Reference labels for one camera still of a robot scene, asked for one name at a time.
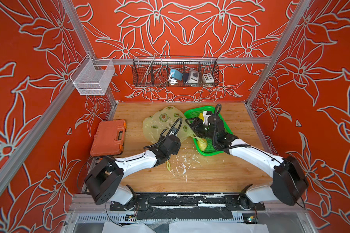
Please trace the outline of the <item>yellow-green printed plastic bag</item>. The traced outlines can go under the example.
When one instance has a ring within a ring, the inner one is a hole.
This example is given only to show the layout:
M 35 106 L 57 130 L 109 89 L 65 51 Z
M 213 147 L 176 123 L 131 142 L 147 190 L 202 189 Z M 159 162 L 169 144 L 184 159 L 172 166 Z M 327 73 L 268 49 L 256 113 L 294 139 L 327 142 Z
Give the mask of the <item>yellow-green printed plastic bag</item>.
M 192 137 L 196 140 L 197 136 L 185 121 L 185 115 L 174 106 L 167 106 L 143 121 L 143 133 L 145 138 L 151 143 L 158 142 L 160 134 L 166 129 L 166 132 L 164 132 L 166 135 L 178 118 L 183 120 L 177 134 L 180 141 L 183 142 L 188 137 Z

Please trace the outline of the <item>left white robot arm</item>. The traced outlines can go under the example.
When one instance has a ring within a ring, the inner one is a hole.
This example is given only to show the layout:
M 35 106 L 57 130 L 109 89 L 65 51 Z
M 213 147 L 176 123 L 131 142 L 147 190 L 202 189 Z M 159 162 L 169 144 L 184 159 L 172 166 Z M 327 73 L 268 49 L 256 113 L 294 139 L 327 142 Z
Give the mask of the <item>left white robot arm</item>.
M 171 155 L 178 154 L 181 147 L 178 131 L 171 129 L 166 135 L 162 131 L 159 141 L 146 146 L 143 153 L 116 159 L 104 157 L 98 162 L 85 179 L 85 185 L 95 204 L 115 202 L 131 208 L 137 195 L 129 185 L 121 185 L 121 181 L 138 171 L 161 165 Z

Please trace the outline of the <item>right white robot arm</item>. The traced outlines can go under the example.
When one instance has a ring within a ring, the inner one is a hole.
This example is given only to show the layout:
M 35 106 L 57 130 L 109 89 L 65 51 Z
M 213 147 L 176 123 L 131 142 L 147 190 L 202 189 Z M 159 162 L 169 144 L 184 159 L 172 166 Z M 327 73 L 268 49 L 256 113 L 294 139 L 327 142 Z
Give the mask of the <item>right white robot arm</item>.
M 255 204 L 266 201 L 280 201 L 294 206 L 302 200 L 309 183 L 295 157 L 283 158 L 247 144 L 228 133 L 223 120 L 210 111 L 202 118 L 195 117 L 187 119 L 186 122 L 198 138 L 210 140 L 214 150 L 243 159 L 272 179 L 262 186 L 249 184 L 240 191 L 238 204 L 242 209 L 250 210 Z

